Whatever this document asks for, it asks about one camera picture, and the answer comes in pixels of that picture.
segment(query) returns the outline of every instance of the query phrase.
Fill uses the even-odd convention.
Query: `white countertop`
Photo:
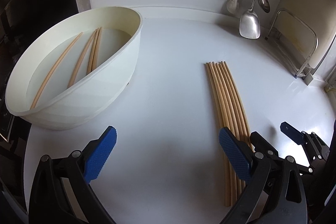
[[[287,121],[328,145],[335,113],[326,93],[295,79],[267,42],[233,28],[180,19],[145,19],[134,75],[93,120],[66,131],[31,127],[24,164],[27,207],[40,157],[67,157],[107,126],[117,144],[90,185],[117,223],[219,223],[224,168],[204,64],[226,61],[252,131],[308,165],[301,146],[280,132]]]

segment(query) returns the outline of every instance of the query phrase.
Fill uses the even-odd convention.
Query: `metal screw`
[[[294,162],[294,161],[295,161],[295,159],[294,159],[292,156],[288,156],[288,157],[287,157],[287,160],[288,160],[289,162]]]
[[[41,157],[41,161],[47,161],[49,159],[49,156],[48,155],[43,155],[42,157]]]
[[[264,157],[264,154],[261,153],[261,152],[255,152],[254,153],[255,157],[258,158],[258,159],[262,159]]]
[[[75,150],[71,153],[71,155],[74,157],[74,158],[78,158],[80,155],[81,155],[81,152],[78,151],[78,150]]]

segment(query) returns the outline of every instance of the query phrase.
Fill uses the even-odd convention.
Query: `blue object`
[[[296,128],[292,127],[289,123],[287,122],[281,123],[280,130],[283,134],[285,134],[297,145],[305,144],[304,134],[298,131]]]
[[[91,143],[94,149],[85,160],[84,171],[84,179],[88,184],[98,177],[116,142],[117,131],[109,126],[98,140]]]
[[[249,183],[251,180],[251,163],[247,160],[238,143],[233,139],[235,136],[228,128],[219,131],[219,144],[223,148],[227,158],[241,180]]]

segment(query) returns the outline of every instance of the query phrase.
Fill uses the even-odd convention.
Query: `white bowl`
[[[121,39],[117,34],[112,35],[112,39],[107,35],[103,41],[103,32],[99,66],[86,75],[88,61],[85,65],[85,60],[90,55],[89,48],[76,77],[77,82],[67,88],[88,37],[98,27],[103,27],[106,34],[125,32],[130,39],[125,35]],[[51,27],[16,63],[6,88],[7,109],[32,124],[55,130],[73,128],[92,119],[118,97],[131,79],[139,54],[141,28],[141,15],[123,7],[88,10]],[[84,34],[57,67],[36,106],[30,109],[49,70],[80,32]]]

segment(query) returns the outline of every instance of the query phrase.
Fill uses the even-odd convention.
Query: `wooden chopstick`
[[[214,96],[214,101],[215,101],[215,105],[216,105],[219,128],[221,129],[221,128],[224,127],[224,121],[223,121],[223,116],[222,116],[222,112],[221,112],[221,107],[219,105],[219,99],[218,99],[214,79],[212,78],[210,66],[209,66],[208,63],[206,63],[206,68],[207,68],[207,72],[208,72],[208,76],[209,76],[209,81],[210,81],[210,84],[211,84],[212,94]],[[225,153],[223,153],[223,156],[224,156],[224,174],[225,174],[225,206],[228,207],[228,206],[231,205],[230,162],[229,162],[227,156],[225,155]]]
[[[214,62],[206,63],[206,68],[215,99],[220,127],[227,126],[238,140],[244,141],[252,148],[246,114],[227,64],[225,62],[219,64],[215,64]],[[227,206],[228,204],[233,205],[236,202],[237,195],[245,187],[245,181],[240,180],[236,176],[226,156],[225,159],[227,160],[227,162],[224,161]]]
[[[245,136],[245,142],[250,146],[250,148],[252,149],[252,144],[251,144],[251,140],[250,140],[250,128],[249,128],[249,125],[248,125],[248,122],[247,122],[247,118],[246,118],[246,113],[245,113],[245,110],[244,110],[244,106],[242,104],[242,100],[240,98],[240,95],[239,95],[239,92],[237,90],[237,87],[236,87],[236,84],[233,80],[233,77],[232,77],[232,74],[226,64],[226,62],[221,62],[221,64],[223,65],[223,67],[226,69],[227,73],[228,73],[228,76],[229,76],[229,79],[231,79],[231,82],[232,82],[232,86],[235,90],[235,94],[236,94],[236,97],[237,97],[237,100],[239,102],[238,106],[239,106],[239,111],[241,112],[241,115],[243,116],[243,120],[244,120],[244,124],[245,124],[245,129],[246,131],[244,131],[244,134],[246,135]]]
[[[229,113],[226,97],[224,96],[223,86],[221,85],[221,81],[219,80],[218,71],[213,64],[214,64],[213,62],[209,63],[212,77],[215,82],[217,95],[219,97],[219,104],[221,106],[221,110],[225,114],[224,125],[229,128],[233,128],[232,117],[231,114]],[[237,200],[237,182],[236,182],[236,173],[234,172],[231,165],[230,165],[230,186],[231,186],[231,204],[234,204]]]
[[[98,61],[98,51],[99,51],[99,45],[100,45],[100,39],[101,39],[101,33],[103,31],[103,28],[100,27],[99,33],[98,33],[98,39],[96,43],[96,47],[94,48],[94,54],[93,54],[93,62],[92,62],[92,70],[95,70],[97,68],[97,61]]]
[[[235,100],[236,92],[233,89],[232,81],[229,81],[228,75],[226,74],[226,71],[224,70],[222,64],[220,63],[218,66],[219,66],[219,68],[221,70],[221,73],[223,75],[223,78],[224,78],[224,81],[225,81],[225,84],[226,84],[226,87],[227,87],[227,90],[228,90],[228,93],[229,93],[229,99],[231,101],[231,105],[232,105],[232,108],[233,108],[234,117],[236,119],[236,124],[238,126],[237,131],[238,131],[239,138],[237,138],[237,139],[239,141],[246,142],[246,139],[245,139],[245,136],[244,136],[244,133],[243,133],[244,129],[246,129],[246,128],[245,128],[244,120],[241,119],[241,117],[239,115],[239,111],[238,111],[239,102]]]
[[[96,35],[94,37],[94,41],[93,41],[92,48],[91,48],[91,53],[90,53],[89,64],[88,64],[87,70],[86,70],[86,75],[88,75],[90,72],[92,72],[93,56],[95,55],[95,49],[96,49],[96,45],[97,45],[98,34],[99,34],[99,31],[96,32]]]
[[[228,112],[230,113],[231,116],[231,120],[232,120],[232,125],[230,125],[230,130],[233,133],[233,135],[237,138],[238,141],[240,141],[240,136],[239,136],[239,130],[238,130],[238,125],[237,125],[237,119],[235,116],[235,112],[232,106],[232,101],[230,98],[230,93],[228,91],[226,82],[224,80],[223,74],[219,68],[219,64],[214,64],[214,66],[216,67],[216,70],[218,71],[218,75],[220,78],[220,85],[223,87],[224,90],[224,94],[225,94],[225,98],[227,101],[227,106],[228,106]],[[236,176],[236,181],[237,181],[237,196],[239,196],[242,193],[242,183],[241,180],[238,178],[238,176]]]
[[[57,66],[60,64],[60,62],[62,61],[62,59],[65,57],[65,55],[67,54],[67,52],[71,49],[71,47],[76,43],[76,41],[80,38],[80,36],[83,34],[83,32],[81,32],[79,35],[76,36],[76,38],[69,44],[69,46],[65,49],[65,51],[61,54],[61,56],[57,59],[56,63],[53,65],[53,67],[51,68],[51,70],[48,72],[46,78],[44,79],[44,81],[42,82],[42,85],[40,86],[39,90],[37,91],[37,94],[35,95],[35,98],[31,104],[30,109],[34,108],[37,104],[37,101],[39,100],[42,91],[45,87],[45,85],[47,84],[47,82],[49,81],[51,75],[53,74],[53,72],[55,71],[55,69],[57,68]]]
[[[83,59],[84,59],[84,57],[85,57],[85,54],[86,54],[86,52],[87,52],[87,50],[88,50],[88,48],[89,48],[89,46],[90,46],[90,44],[91,44],[93,38],[95,37],[95,34],[96,34],[97,30],[98,30],[98,29],[95,29],[95,30],[94,30],[94,32],[93,32],[92,35],[90,36],[88,42],[86,43],[84,49],[82,50],[82,53],[81,53],[80,57],[78,58],[78,61],[77,61],[77,63],[76,63],[76,66],[75,66],[75,68],[74,68],[74,70],[73,70],[73,72],[72,72],[72,75],[71,75],[71,78],[70,78],[70,81],[69,81],[69,84],[68,84],[68,88],[71,87],[71,86],[74,84],[75,79],[76,79],[76,76],[77,76],[77,73],[78,73],[78,70],[79,70],[79,68],[80,68],[80,66],[81,66],[81,64],[82,64],[82,62],[83,62]]]

